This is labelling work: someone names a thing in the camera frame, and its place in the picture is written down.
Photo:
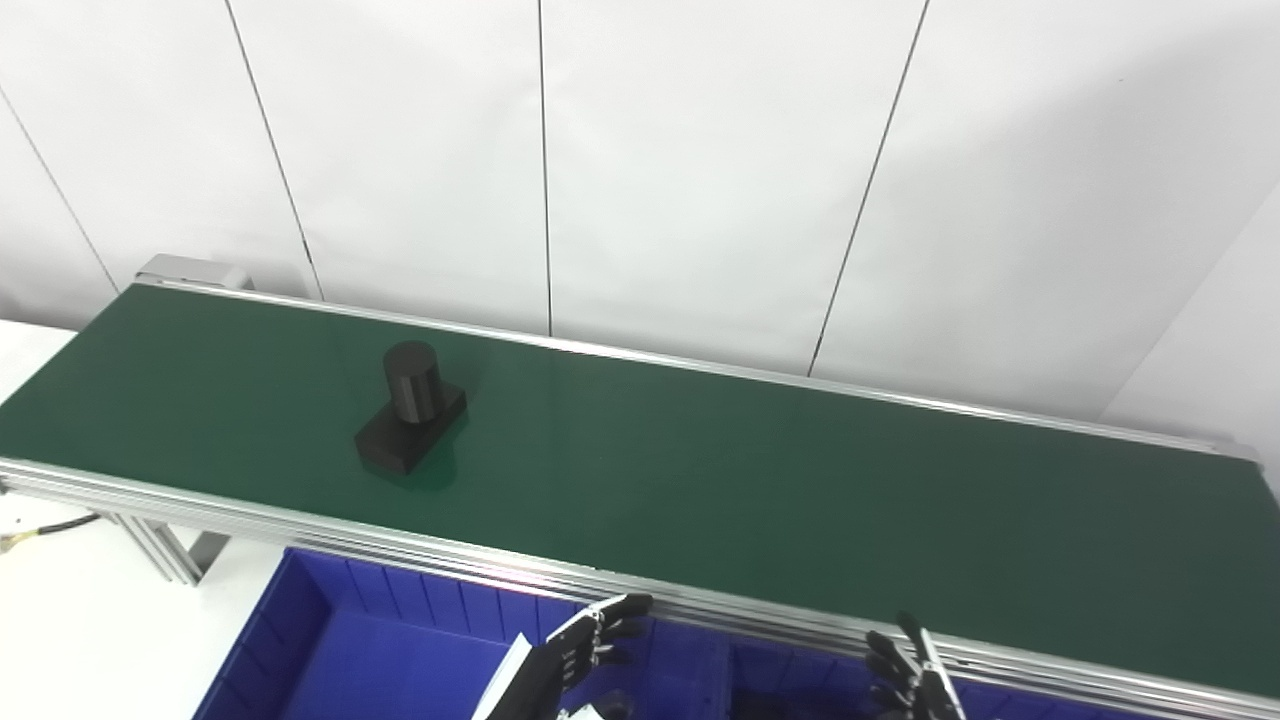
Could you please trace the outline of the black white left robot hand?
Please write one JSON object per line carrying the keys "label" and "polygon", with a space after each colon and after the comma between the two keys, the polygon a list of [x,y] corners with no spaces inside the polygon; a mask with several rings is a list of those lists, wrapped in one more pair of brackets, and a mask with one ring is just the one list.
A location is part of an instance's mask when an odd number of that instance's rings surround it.
{"label": "black white left robot hand", "polygon": [[635,702],[623,691],[608,691],[576,707],[567,693],[602,665],[628,664],[617,646],[646,630],[654,598],[648,593],[612,596],[580,609],[534,644],[518,635],[486,683],[472,719],[632,719]]}

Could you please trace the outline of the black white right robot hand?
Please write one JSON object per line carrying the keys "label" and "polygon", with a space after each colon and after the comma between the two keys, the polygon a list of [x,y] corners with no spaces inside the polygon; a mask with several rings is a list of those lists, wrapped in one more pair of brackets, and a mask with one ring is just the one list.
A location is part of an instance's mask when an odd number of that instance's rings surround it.
{"label": "black white right robot hand", "polygon": [[879,707],[877,719],[965,719],[959,693],[941,659],[932,634],[910,612],[896,616],[900,630],[911,642],[908,655],[883,632],[865,634],[864,662],[876,679],[870,700]]}

